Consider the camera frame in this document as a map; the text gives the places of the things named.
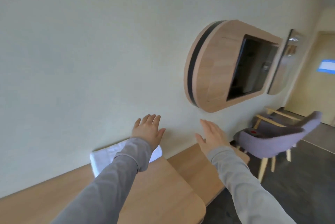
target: white cloth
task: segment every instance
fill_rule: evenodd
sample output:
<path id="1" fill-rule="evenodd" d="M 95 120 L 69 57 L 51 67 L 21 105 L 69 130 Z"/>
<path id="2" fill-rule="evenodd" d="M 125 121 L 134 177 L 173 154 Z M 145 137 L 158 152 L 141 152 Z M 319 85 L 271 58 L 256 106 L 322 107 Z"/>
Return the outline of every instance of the white cloth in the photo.
<path id="1" fill-rule="evenodd" d="M 101 150 L 90 153 L 91 166 L 94 177 L 97 177 L 101 171 L 114 160 L 115 154 L 120 152 L 126 145 L 128 139 L 121 141 L 115 145 L 103 148 Z M 150 162 L 162 156 L 161 146 L 158 146 L 151 154 Z"/>

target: blue and white sign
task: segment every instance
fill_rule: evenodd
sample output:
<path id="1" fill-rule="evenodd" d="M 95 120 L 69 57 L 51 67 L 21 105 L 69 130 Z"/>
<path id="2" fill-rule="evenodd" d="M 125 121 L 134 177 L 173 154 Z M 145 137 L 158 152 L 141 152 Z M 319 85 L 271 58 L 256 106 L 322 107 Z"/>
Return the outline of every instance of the blue and white sign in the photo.
<path id="1" fill-rule="evenodd" d="M 323 60 L 317 71 L 335 74 L 335 60 Z"/>

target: rounded wooden panel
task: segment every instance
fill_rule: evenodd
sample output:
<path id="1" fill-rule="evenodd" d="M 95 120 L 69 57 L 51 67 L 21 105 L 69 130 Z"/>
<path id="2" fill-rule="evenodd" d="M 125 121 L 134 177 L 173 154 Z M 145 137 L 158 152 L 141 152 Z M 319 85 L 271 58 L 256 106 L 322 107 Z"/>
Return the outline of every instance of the rounded wooden panel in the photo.
<path id="1" fill-rule="evenodd" d="M 227 101 L 245 35 L 276 45 L 282 42 L 281 38 L 239 20 L 209 24 L 195 39 L 186 60 L 184 89 L 190 103 L 206 112 L 216 112 L 264 92 L 263 87 L 261 91 Z"/>

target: floor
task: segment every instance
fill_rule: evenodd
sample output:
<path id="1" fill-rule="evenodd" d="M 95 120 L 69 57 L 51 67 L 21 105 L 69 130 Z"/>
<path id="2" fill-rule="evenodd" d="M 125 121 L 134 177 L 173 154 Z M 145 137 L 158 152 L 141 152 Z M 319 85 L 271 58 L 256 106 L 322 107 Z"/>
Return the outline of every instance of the floor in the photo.
<path id="1" fill-rule="evenodd" d="M 277 157 L 272 173 L 268 164 L 262 186 L 270 192 L 297 224 L 326 224 L 335 219 L 335 154 L 300 141 L 292 148 L 292 162 L 286 154 Z M 250 156 L 250 171 L 258 174 L 260 160 Z M 203 224 L 241 223 L 227 189 L 207 207 Z"/>
<path id="2" fill-rule="evenodd" d="M 281 112 L 299 119 L 304 118 L 301 115 L 286 110 L 281 110 Z M 335 127 L 326 124 L 320 124 L 315 130 L 307 134 L 303 140 L 335 154 Z"/>

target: chair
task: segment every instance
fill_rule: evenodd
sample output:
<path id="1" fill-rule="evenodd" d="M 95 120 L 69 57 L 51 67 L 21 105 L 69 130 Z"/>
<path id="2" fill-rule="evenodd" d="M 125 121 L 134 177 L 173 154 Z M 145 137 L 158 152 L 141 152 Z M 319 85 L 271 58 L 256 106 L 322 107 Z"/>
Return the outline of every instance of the chair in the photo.
<path id="1" fill-rule="evenodd" d="M 305 130 L 305 135 L 310 133 L 313 129 L 315 129 L 321 123 L 322 112 L 320 112 L 320 111 L 314 111 L 310 115 L 305 117 L 304 119 L 300 120 L 296 117 L 284 114 L 284 113 L 282 113 L 280 111 L 277 111 L 277 110 L 274 110 L 272 108 L 267 108 L 266 107 L 266 110 L 267 110 L 267 114 L 263 115 L 265 118 L 270 119 L 273 122 L 275 122 L 277 124 L 281 124 L 283 126 L 303 128 Z M 291 119 L 293 121 L 297 121 L 297 122 L 295 124 L 288 124 L 287 122 L 285 122 L 285 120 L 283 120 L 283 117 L 289 118 L 289 119 Z M 271 133 L 272 130 L 276 129 L 277 126 L 278 125 L 274 125 L 272 123 L 269 123 L 268 121 L 264 121 L 264 120 L 261 119 L 260 122 L 259 122 L 259 125 L 258 125 L 258 129 L 262 133 L 265 133 L 267 135 L 268 133 Z"/>
<path id="2" fill-rule="evenodd" d="M 257 115 L 258 118 L 254 128 L 247 128 L 237 132 L 234 139 L 243 147 L 245 152 L 249 152 L 257 158 L 262 159 L 258 173 L 258 179 L 262 182 L 266 165 L 269 158 L 272 158 L 271 171 L 274 172 L 276 155 L 286 151 L 286 158 L 291 161 L 291 147 L 306 135 L 305 130 L 297 126 L 284 126 L 266 117 Z M 259 125 L 261 121 L 268 122 L 274 127 L 271 130 L 261 131 Z M 257 133 L 257 137 L 248 132 Z"/>

